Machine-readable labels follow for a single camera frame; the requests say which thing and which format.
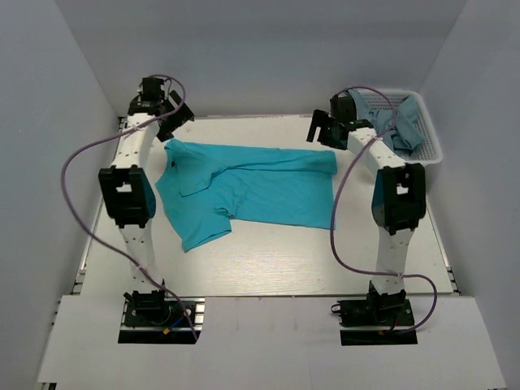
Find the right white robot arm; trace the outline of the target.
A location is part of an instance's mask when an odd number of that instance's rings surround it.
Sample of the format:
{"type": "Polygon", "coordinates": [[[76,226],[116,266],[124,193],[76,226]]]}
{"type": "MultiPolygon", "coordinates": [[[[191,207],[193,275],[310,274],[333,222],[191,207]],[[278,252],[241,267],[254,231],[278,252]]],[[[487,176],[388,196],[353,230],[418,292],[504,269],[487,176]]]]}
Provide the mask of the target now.
{"type": "Polygon", "coordinates": [[[353,154],[354,164],[362,164],[375,178],[371,201],[372,218],[379,229],[378,254],[370,276],[366,298],[339,301],[335,314],[344,327],[389,326],[407,310],[405,264],[410,241],[426,214],[425,169],[406,162],[384,143],[384,135],[397,125],[397,111],[391,123],[378,130],[362,118],[362,108],[354,100],[356,88],[336,93],[329,111],[315,110],[307,140],[353,154]]]}

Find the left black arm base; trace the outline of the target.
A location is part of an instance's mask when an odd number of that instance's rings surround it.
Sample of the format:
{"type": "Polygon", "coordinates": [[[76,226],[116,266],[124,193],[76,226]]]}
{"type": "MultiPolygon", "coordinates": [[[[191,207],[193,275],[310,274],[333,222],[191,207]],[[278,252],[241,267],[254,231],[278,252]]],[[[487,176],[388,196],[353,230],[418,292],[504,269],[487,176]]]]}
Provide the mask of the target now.
{"type": "Polygon", "coordinates": [[[202,332],[205,300],[177,301],[162,290],[126,292],[121,345],[194,345],[202,332]]]}

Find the teal t shirt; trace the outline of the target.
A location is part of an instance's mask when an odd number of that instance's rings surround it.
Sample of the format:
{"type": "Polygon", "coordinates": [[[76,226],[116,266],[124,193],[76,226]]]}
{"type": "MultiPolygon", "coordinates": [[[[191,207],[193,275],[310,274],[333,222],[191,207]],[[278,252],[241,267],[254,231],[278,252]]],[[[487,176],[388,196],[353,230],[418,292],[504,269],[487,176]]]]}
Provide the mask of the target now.
{"type": "Polygon", "coordinates": [[[232,220],[327,229],[336,156],[330,150],[172,140],[156,183],[164,213],[188,252],[227,235],[232,220]]]}

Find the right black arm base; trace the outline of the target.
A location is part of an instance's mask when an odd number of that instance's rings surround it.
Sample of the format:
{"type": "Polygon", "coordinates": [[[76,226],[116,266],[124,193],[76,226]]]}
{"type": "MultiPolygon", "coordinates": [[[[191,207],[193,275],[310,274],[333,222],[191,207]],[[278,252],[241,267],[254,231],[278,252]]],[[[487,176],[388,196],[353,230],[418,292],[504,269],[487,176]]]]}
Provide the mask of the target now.
{"type": "Polygon", "coordinates": [[[342,346],[417,345],[416,331],[403,333],[415,325],[410,301],[400,309],[376,316],[366,300],[341,300],[331,306],[340,319],[342,346]]]}

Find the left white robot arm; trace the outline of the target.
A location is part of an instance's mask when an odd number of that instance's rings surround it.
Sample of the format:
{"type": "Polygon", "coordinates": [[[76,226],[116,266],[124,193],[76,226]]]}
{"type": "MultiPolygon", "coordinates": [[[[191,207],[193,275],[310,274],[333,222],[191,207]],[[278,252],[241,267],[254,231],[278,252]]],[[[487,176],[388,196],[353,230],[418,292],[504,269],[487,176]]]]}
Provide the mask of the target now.
{"type": "Polygon", "coordinates": [[[130,258],[134,290],[124,294],[129,314],[162,326],[171,318],[164,283],[159,280],[152,239],[156,197],[145,173],[154,141],[168,141],[194,113],[185,96],[171,88],[176,79],[152,75],[142,79],[131,100],[119,148],[108,168],[98,172],[108,216],[114,221],[130,258]]]}

